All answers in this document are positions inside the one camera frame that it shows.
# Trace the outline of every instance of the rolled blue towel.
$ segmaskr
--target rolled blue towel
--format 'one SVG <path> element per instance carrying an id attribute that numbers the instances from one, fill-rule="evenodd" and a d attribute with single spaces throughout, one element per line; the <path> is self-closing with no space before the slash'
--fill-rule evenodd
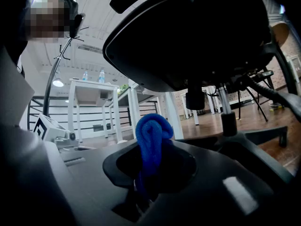
<path id="1" fill-rule="evenodd" d="M 136 137 L 141 149 L 142 169 L 135 180 L 138 191 L 147 195 L 147 178 L 158 176 L 162 157 L 162 140 L 173 136 L 173 128 L 161 115 L 148 114 L 142 117 L 136 127 Z"/>

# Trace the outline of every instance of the ceiling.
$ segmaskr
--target ceiling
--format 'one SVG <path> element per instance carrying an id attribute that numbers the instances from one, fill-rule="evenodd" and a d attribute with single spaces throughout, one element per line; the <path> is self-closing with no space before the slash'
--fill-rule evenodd
<path id="1" fill-rule="evenodd" d="M 146 0 L 137 1 L 123 14 L 117 14 L 110 7 L 109 3 L 111 0 L 76 1 L 79 4 L 79 13 L 83 12 L 86 14 L 82 28 L 88 28 L 79 32 L 80 39 L 84 40 L 84 42 L 73 40 L 71 46 L 67 48 L 64 56 L 70 60 L 62 59 L 56 74 L 56 77 L 60 78 L 65 86 L 61 88 L 53 86 L 51 89 L 51 95 L 53 96 L 68 96 L 70 89 L 69 79 L 73 77 L 82 78 L 85 71 L 88 72 L 88 79 L 92 81 L 97 81 L 99 72 L 104 69 L 105 82 L 120 86 L 128 82 L 128 78 L 125 75 L 105 61 L 102 55 L 102 48 L 105 40 L 114 28 L 131 11 Z M 28 43 L 26 50 L 30 54 L 35 69 L 42 78 L 40 82 L 44 83 L 42 86 L 46 86 L 50 71 L 55 63 L 54 58 L 59 55 L 60 43 L 63 46 L 66 41 L 67 39 L 61 38 L 58 43 L 35 41 Z"/>

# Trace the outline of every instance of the ceiling duct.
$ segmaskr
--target ceiling duct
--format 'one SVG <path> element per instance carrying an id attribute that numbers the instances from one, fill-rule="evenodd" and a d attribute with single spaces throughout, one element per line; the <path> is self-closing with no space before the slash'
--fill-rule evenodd
<path id="1" fill-rule="evenodd" d="M 101 55 L 103 54 L 103 50 L 101 48 L 90 46 L 90 45 L 87 45 L 87 44 L 79 45 L 78 48 L 82 49 L 82 50 L 95 52 L 95 53 L 98 53 L 98 54 L 101 54 Z"/>

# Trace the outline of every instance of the water bottle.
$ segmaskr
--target water bottle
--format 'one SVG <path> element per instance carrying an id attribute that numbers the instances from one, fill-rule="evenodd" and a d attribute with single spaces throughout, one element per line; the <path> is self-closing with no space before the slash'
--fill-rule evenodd
<path id="1" fill-rule="evenodd" d="M 88 80 L 88 72 L 85 71 L 83 75 L 83 81 L 87 81 L 87 80 Z"/>
<path id="2" fill-rule="evenodd" d="M 104 72 L 103 72 L 103 70 L 100 71 L 98 82 L 99 83 L 104 83 Z"/>

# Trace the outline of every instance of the railing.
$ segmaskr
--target railing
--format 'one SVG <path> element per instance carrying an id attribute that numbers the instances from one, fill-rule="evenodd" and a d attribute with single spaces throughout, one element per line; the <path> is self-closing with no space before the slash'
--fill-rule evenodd
<path id="1" fill-rule="evenodd" d="M 68 100 L 67 97 L 50 97 L 50 106 L 49 106 L 49 116 L 60 123 L 66 129 L 68 128 L 68 104 L 65 103 L 65 100 Z M 34 124 L 38 119 L 38 115 L 42 113 L 43 108 L 43 96 L 34 96 L 30 103 L 28 104 L 27 110 L 27 129 L 33 129 Z M 139 106 L 141 116 L 148 113 L 157 113 L 156 101 L 149 101 L 143 103 Z M 109 114 L 109 108 L 106 107 L 105 114 Z M 96 106 L 81 106 L 80 107 L 80 117 L 85 117 L 83 120 L 80 120 L 81 130 L 90 130 L 90 132 L 103 131 L 103 117 L 102 117 L 101 107 Z M 115 126 L 115 116 L 112 111 L 113 117 L 113 126 Z M 131 116 L 129 108 L 120 107 L 119 108 L 119 117 L 121 127 L 131 126 Z M 110 116 L 106 116 L 106 126 L 107 129 L 111 129 Z"/>

